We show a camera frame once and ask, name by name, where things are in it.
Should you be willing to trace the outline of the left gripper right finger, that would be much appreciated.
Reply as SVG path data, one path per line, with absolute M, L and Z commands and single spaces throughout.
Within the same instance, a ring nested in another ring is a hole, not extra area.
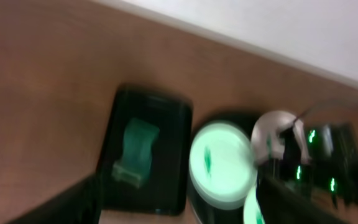
M 346 224 L 269 176 L 259 180 L 256 197 L 265 223 Z

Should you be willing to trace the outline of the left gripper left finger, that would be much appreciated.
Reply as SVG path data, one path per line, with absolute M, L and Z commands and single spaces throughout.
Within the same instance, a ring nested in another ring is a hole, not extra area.
M 98 224 L 101 189 L 99 177 L 91 175 L 8 224 Z

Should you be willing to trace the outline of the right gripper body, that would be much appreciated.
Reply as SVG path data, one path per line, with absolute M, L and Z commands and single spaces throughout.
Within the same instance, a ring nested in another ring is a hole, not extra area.
M 293 190 L 310 190 L 313 182 L 312 167 L 301 161 L 301 147 L 293 127 L 278 132 L 278 140 L 284 145 L 281 159 L 268 160 L 269 173 Z

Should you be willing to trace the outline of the green scrubbing sponge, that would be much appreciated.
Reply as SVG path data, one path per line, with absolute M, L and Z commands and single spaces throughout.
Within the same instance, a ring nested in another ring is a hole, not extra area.
M 160 129 L 141 119 L 132 118 L 123 137 L 122 157 L 113 164 L 115 181 L 140 188 L 149 178 L 152 164 L 152 146 Z

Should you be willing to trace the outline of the white plate top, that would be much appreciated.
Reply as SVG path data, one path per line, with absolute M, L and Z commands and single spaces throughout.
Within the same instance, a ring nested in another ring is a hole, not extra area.
M 268 159 L 284 158 L 285 144 L 279 139 L 279 131 L 291 126 L 296 116 L 287 111 L 270 111 L 263 114 L 255 123 L 252 130 L 250 143 L 254 152 L 254 163 L 261 165 Z M 310 155 L 306 145 L 304 124 L 298 120 L 294 127 L 295 142 L 300 147 L 301 164 L 310 163 Z

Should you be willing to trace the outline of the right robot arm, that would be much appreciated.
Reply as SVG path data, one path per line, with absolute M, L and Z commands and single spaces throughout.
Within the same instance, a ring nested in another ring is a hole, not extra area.
M 278 136 L 285 146 L 284 155 L 264 164 L 274 179 L 307 199 L 319 189 L 329 193 L 333 203 L 341 197 L 346 205 L 358 204 L 358 143 L 351 124 L 305 127 L 305 161 L 301 161 L 294 134 L 285 130 Z

